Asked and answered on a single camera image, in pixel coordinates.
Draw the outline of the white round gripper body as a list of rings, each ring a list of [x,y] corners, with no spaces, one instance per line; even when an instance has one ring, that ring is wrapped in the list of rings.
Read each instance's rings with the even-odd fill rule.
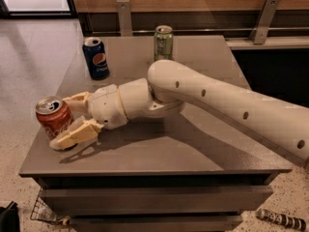
[[[127,123],[119,89],[115,84],[99,88],[90,95],[88,113],[108,130]]]

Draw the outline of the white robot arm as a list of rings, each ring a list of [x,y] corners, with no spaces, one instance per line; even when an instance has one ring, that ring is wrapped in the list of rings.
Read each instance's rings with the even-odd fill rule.
[[[208,77],[175,61],[156,61],[145,78],[64,101],[83,115],[50,141],[56,150],[93,139],[101,130],[114,130],[134,118],[167,116],[187,102],[264,142],[288,161],[308,166],[308,108]]]

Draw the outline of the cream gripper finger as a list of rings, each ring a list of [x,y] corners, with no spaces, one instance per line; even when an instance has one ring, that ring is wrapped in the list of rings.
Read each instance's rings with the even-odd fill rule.
[[[74,112],[88,112],[88,99],[91,97],[91,93],[82,92],[70,97],[63,98],[63,101],[67,103],[71,111]]]
[[[65,150],[76,144],[88,141],[98,136],[103,128],[95,119],[87,120],[84,116],[76,119],[66,130],[58,134],[49,143],[55,150]]]

